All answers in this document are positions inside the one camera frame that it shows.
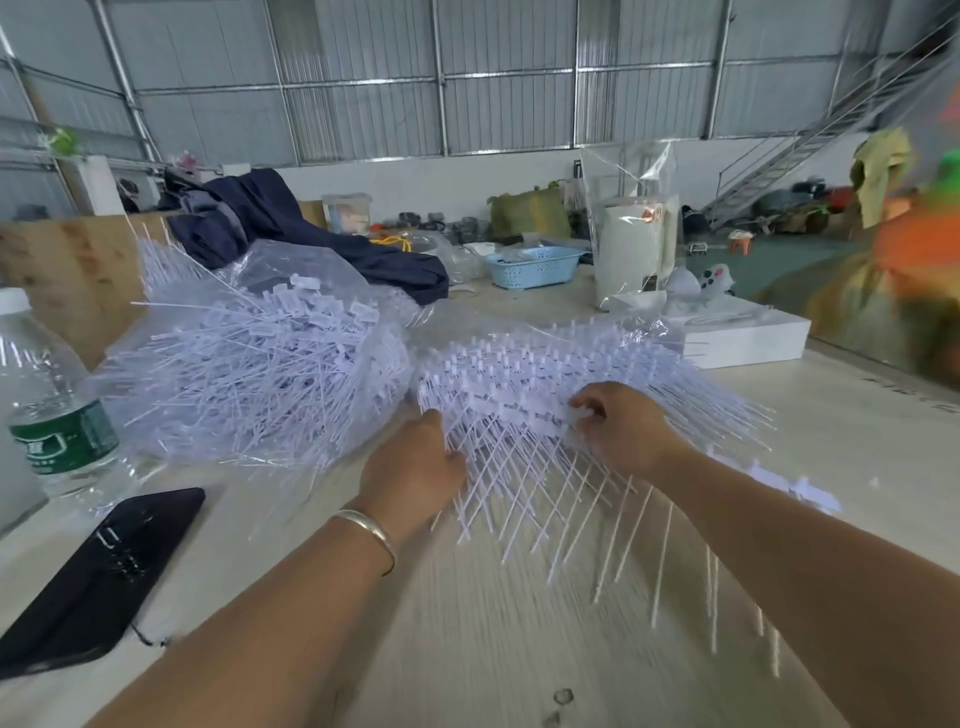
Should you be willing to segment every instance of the green floor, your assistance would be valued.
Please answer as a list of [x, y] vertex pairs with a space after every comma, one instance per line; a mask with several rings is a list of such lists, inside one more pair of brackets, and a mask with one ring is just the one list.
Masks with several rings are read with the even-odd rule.
[[818, 235], [759, 235], [749, 255], [729, 253], [726, 239], [710, 240], [709, 245], [705, 255], [688, 255], [686, 267], [699, 276], [711, 265], [726, 263], [733, 292], [740, 298], [750, 298], [784, 273], [852, 249], [845, 240]]

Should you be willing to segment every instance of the metal staircase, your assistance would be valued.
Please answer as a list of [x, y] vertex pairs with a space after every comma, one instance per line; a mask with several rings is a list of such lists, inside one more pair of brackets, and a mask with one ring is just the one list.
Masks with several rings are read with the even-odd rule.
[[862, 130], [885, 109], [931, 83], [953, 56], [947, 46], [957, 36], [955, 21], [955, 17], [946, 20], [912, 48], [890, 61], [879, 73], [874, 71], [873, 63], [859, 69], [858, 74], [869, 71], [870, 78], [855, 84], [851, 91], [836, 101], [831, 106], [830, 114], [816, 127], [794, 139], [781, 138], [779, 144], [765, 151], [764, 161], [724, 185], [725, 173], [777, 137], [771, 135], [761, 139], [729, 164], [720, 173], [716, 198], [704, 209], [710, 227], [716, 230], [734, 216], [745, 214], [745, 210], [764, 192], [807, 159], [848, 133]]

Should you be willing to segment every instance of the smartphone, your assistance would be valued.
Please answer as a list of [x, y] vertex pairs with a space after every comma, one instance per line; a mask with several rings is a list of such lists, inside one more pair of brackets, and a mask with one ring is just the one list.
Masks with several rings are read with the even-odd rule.
[[206, 498], [202, 488], [128, 498], [0, 637], [0, 679], [79, 665], [130, 627]]

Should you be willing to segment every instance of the dark blue clothing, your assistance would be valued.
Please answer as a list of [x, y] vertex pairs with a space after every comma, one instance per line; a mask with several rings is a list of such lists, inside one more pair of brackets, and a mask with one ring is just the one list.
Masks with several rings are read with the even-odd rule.
[[341, 235], [308, 223], [297, 199], [274, 169], [218, 178], [205, 184], [204, 190], [233, 210], [246, 236], [240, 234], [236, 221], [216, 207], [203, 214], [168, 218], [183, 248], [206, 268], [223, 268], [243, 255], [253, 240], [265, 238], [329, 248], [368, 282], [395, 285], [420, 305], [446, 298], [449, 281], [439, 258], [404, 253], [392, 246], [375, 245], [363, 235]]

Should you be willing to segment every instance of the white table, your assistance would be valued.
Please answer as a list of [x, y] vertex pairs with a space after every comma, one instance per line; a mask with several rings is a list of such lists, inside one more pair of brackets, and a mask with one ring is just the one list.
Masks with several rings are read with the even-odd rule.
[[[505, 292], [479, 286], [478, 307], [532, 323], [583, 315], [589, 268], [567, 286]], [[710, 374], [777, 411], [769, 470], [807, 475], [836, 494], [843, 517], [960, 571], [960, 407], [884, 386], [807, 352], [803, 360]], [[182, 468], [155, 488], [199, 485], [208, 503], [142, 611], [151, 638], [184, 634], [320, 526], [356, 488], [369, 444], [318, 483], [282, 525], [263, 522], [276, 483], [227, 466]], [[842, 719], [784, 650], [770, 674], [750, 600], [723, 573], [719, 654], [710, 656], [704, 545], [674, 518], [656, 631], [651, 592], [667, 504], [654, 497], [623, 577], [590, 595], [610, 520], [594, 519], [552, 587], [546, 556], [500, 564], [500, 545], [454, 545], [451, 518], [402, 554], [362, 617], [318, 702], [317, 726], [542, 726], [569, 688], [562, 725], [812, 726]], [[90, 529], [48, 506], [0, 541], [0, 629], [39, 592]], [[107, 657], [0, 684], [3, 728], [75, 728], [161, 653], [129, 635]]]

